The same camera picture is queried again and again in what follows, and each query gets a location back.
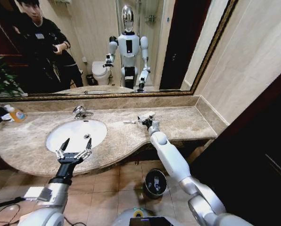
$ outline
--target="black cable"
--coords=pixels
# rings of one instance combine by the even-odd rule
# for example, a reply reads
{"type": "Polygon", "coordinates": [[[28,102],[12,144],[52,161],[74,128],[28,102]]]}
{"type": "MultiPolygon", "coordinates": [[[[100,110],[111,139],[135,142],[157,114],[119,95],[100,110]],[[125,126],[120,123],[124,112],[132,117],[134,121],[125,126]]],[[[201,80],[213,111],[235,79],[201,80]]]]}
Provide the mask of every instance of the black cable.
{"type": "Polygon", "coordinates": [[[83,222],[78,222],[78,223],[71,223],[66,217],[64,217],[64,219],[71,225],[71,226],[75,226],[75,225],[78,225],[78,224],[80,224],[80,225],[84,225],[84,226],[87,226],[87,225],[85,225],[83,222]]]}
{"type": "Polygon", "coordinates": [[[11,205],[11,204],[16,204],[16,203],[21,202],[21,201],[24,201],[24,200],[25,200],[25,198],[16,197],[16,198],[13,199],[13,200],[9,200],[9,201],[6,201],[6,202],[1,202],[1,203],[0,203],[0,207],[2,207],[2,206],[9,206],[9,205],[11,205]]]}
{"type": "Polygon", "coordinates": [[[5,207],[3,207],[1,210],[0,210],[0,213],[3,211],[3,210],[5,210],[7,207],[10,207],[10,206],[17,206],[18,207],[18,210],[17,210],[17,212],[15,213],[15,215],[12,217],[12,219],[9,221],[9,222],[6,222],[6,221],[0,221],[0,224],[2,224],[2,223],[6,223],[6,224],[4,224],[3,226],[9,226],[9,225],[13,225],[13,224],[15,224],[15,223],[18,223],[19,222],[19,220],[17,220],[17,221],[15,221],[15,222],[13,222],[13,223],[11,223],[11,221],[17,216],[17,214],[18,214],[18,212],[20,211],[20,209],[21,209],[21,206],[20,205],[18,205],[18,204],[12,204],[12,205],[9,205],[9,206],[5,206],[5,207]]]}
{"type": "MultiPolygon", "coordinates": [[[[1,213],[3,210],[5,210],[7,207],[10,207],[10,206],[17,206],[17,207],[18,207],[18,210],[17,210],[17,212],[14,214],[14,216],[12,217],[12,219],[11,219],[9,222],[7,222],[7,221],[0,221],[0,224],[3,224],[3,223],[4,223],[4,225],[1,225],[1,226],[11,226],[11,225],[13,225],[13,224],[19,223],[19,220],[14,221],[14,222],[11,223],[11,221],[17,216],[17,214],[19,213],[19,211],[20,211],[20,209],[21,209],[21,206],[20,206],[19,204],[12,204],[12,205],[9,205],[9,206],[5,206],[5,207],[3,207],[3,208],[0,210],[0,213],[1,213]]],[[[71,223],[65,216],[64,216],[64,219],[65,219],[71,226],[75,226],[75,225],[87,226],[87,225],[84,224],[83,222],[77,222],[77,223],[74,223],[74,224],[73,224],[73,223],[71,223]]]]}

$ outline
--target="faucet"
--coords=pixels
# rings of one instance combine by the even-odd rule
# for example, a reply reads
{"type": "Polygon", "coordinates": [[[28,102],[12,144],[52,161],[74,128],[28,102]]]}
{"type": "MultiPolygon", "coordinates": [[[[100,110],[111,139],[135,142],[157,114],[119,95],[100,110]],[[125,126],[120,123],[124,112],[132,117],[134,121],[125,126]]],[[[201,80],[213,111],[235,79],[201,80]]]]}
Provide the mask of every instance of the faucet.
{"type": "Polygon", "coordinates": [[[74,119],[78,120],[81,117],[85,118],[87,116],[93,116],[93,113],[85,110],[85,108],[83,106],[77,106],[74,110],[73,110],[73,114],[76,114],[74,119]]]}

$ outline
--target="mirror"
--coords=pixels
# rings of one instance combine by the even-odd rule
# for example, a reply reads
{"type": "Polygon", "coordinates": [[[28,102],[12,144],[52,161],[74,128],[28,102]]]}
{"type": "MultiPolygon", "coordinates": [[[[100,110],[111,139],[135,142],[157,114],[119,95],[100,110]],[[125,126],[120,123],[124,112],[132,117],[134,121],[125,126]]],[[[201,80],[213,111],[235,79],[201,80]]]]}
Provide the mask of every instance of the mirror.
{"type": "Polygon", "coordinates": [[[0,97],[179,91],[211,4],[200,2],[0,0],[0,97]]]}

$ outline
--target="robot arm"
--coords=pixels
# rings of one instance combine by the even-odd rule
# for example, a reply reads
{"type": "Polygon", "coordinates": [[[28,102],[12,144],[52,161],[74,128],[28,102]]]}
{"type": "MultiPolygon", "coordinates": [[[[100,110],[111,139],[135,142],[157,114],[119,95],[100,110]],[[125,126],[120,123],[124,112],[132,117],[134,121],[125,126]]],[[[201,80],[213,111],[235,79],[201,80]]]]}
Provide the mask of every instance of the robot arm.
{"type": "Polygon", "coordinates": [[[153,120],[153,117],[141,122],[147,126],[150,141],[156,148],[157,154],[168,174],[179,183],[184,192],[191,196],[188,201],[189,208],[200,225],[251,225],[235,215],[226,213],[223,203],[213,190],[191,176],[186,160],[177,148],[169,142],[166,135],[159,131],[159,122],[153,120]]]}
{"type": "Polygon", "coordinates": [[[38,205],[44,208],[38,209],[24,219],[20,219],[18,226],[63,226],[65,209],[68,197],[68,189],[71,185],[74,168],[82,163],[91,154],[91,138],[84,151],[79,153],[64,153],[69,143],[67,139],[59,150],[56,151],[60,168],[54,178],[49,181],[48,187],[30,187],[25,194],[26,200],[39,200],[38,205]]]}
{"type": "Polygon", "coordinates": [[[138,91],[143,91],[145,83],[147,81],[148,74],[150,73],[150,67],[148,67],[148,38],[146,36],[140,39],[141,55],[144,61],[144,68],[140,73],[139,78],[139,89],[138,91]]]}
{"type": "Polygon", "coordinates": [[[109,53],[106,55],[106,63],[103,67],[113,67],[113,63],[116,59],[116,49],[117,49],[118,41],[116,37],[111,36],[109,38],[109,53]]]}

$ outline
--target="bottle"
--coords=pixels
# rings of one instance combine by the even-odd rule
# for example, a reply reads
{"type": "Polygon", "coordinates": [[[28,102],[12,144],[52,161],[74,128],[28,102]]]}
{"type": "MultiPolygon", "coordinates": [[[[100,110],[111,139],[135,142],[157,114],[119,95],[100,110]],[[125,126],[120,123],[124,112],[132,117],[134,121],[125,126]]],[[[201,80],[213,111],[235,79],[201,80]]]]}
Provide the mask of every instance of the bottle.
{"type": "Polygon", "coordinates": [[[11,105],[5,105],[4,107],[16,122],[22,122],[26,119],[26,115],[19,109],[16,109],[11,105]]]}

